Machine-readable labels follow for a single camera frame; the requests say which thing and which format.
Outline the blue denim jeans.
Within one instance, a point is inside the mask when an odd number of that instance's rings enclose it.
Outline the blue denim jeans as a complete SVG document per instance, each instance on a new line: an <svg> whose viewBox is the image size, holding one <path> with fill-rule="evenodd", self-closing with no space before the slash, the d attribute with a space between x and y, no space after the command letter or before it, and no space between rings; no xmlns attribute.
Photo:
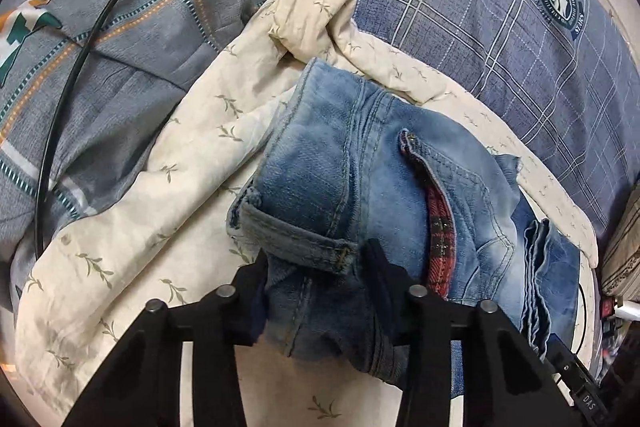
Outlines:
<svg viewBox="0 0 640 427"><path fill-rule="evenodd" d="M398 267L453 303L495 301L538 355L571 343L580 254L535 217L518 167L445 115L310 62L228 213L269 262L267 339L402 386Z"/></svg>

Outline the beige striped pillow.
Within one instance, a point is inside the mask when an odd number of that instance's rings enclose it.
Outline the beige striped pillow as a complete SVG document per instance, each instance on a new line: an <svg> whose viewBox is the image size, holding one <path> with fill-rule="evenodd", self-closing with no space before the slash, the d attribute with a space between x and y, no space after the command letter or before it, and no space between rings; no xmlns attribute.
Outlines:
<svg viewBox="0 0 640 427"><path fill-rule="evenodd" d="M639 301L640 187L634 186L602 260L602 291Z"/></svg>

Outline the cream leaf-print bed sheet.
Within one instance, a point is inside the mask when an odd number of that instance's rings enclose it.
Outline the cream leaf-print bed sheet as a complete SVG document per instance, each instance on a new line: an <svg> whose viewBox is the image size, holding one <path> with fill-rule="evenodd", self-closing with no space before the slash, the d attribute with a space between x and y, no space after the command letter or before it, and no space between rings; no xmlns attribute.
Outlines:
<svg viewBox="0 0 640 427"><path fill-rule="evenodd" d="M268 0L195 81L115 205L62 228L29 274L14 361L57 421L70 411L145 301L173 306L228 282L254 256L226 218L258 164L271 121L306 64L369 78L399 100L460 122L490 153L518 156L518 186L537 217L580 251L573 350L593 357L597 239L548 168L482 102L442 72L359 30L356 0Z"/></svg>

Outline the blue plaid quilt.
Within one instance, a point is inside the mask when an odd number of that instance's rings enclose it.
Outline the blue plaid quilt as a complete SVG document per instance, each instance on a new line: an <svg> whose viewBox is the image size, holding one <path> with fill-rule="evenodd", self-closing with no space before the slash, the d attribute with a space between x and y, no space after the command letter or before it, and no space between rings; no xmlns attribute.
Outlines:
<svg viewBox="0 0 640 427"><path fill-rule="evenodd" d="M598 0L357 0L355 20L500 116L608 242L639 178L639 72Z"/></svg>

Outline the grey star-print pillow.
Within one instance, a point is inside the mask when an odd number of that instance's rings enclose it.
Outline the grey star-print pillow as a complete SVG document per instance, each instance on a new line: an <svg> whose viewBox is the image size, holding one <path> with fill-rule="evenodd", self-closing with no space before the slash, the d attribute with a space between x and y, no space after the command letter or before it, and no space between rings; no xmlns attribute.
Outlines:
<svg viewBox="0 0 640 427"><path fill-rule="evenodd" d="M46 239L105 210L266 0L2 0L1 304Z"/></svg>

